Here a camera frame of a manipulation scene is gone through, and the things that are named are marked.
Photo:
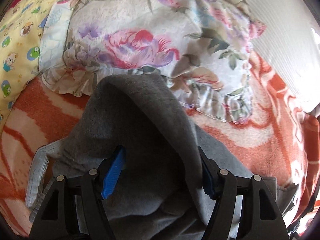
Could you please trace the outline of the grey fleece pants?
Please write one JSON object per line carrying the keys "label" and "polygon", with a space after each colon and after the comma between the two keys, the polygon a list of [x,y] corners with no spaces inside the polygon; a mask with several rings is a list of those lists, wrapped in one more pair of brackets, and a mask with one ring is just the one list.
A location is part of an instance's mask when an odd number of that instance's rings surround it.
{"label": "grey fleece pants", "polygon": [[189,120],[158,74],[110,76],[69,136],[37,150],[26,198],[32,224],[59,175],[82,176],[117,150],[125,164],[103,201],[115,239],[203,239],[215,201],[203,189],[200,151],[235,176],[254,175]]}

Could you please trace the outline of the orange white patterned blanket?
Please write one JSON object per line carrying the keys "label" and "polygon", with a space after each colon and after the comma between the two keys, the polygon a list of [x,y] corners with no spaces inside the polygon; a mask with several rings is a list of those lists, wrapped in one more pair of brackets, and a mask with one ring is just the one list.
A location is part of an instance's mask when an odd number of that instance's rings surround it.
{"label": "orange white patterned blanket", "polygon": [[[253,114],[243,124],[211,119],[193,109],[187,114],[221,141],[250,171],[275,177],[280,187],[297,185],[294,222],[306,209],[319,177],[319,122],[300,108],[274,69],[257,53],[250,57]],[[25,194],[36,150],[67,136],[79,121],[87,96],[57,94],[35,78],[1,121],[1,214],[13,231],[30,232]]]}

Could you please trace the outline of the floral ruffled pillow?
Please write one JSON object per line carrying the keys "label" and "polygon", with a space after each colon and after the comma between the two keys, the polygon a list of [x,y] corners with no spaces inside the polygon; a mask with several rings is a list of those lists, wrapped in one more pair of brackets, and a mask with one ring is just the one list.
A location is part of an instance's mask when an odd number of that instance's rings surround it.
{"label": "floral ruffled pillow", "polygon": [[52,91],[91,95],[104,77],[157,72],[186,108],[243,123],[252,115],[252,40],[265,25],[246,0],[60,0],[39,71]]}

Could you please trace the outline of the yellow cartoon print pillow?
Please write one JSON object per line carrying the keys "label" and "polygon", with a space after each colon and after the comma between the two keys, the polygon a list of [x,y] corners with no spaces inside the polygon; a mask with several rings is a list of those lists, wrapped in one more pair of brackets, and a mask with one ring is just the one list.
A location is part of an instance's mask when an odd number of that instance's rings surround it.
{"label": "yellow cartoon print pillow", "polygon": [[58,0],[20,0],[1,20],[1,128],[28,83],[37,76],[40,40]]}

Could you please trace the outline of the white striped headboard cushion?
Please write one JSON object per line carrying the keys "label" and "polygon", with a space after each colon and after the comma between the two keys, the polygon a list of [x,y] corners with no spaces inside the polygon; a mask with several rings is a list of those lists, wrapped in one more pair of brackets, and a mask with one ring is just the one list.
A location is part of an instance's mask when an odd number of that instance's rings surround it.
{"label": "white striped headboard cushion", "polygon": [[306,113],[319,105],[319,26],[303,0],[246,0],[266,24],[255,51],[285,81]]}

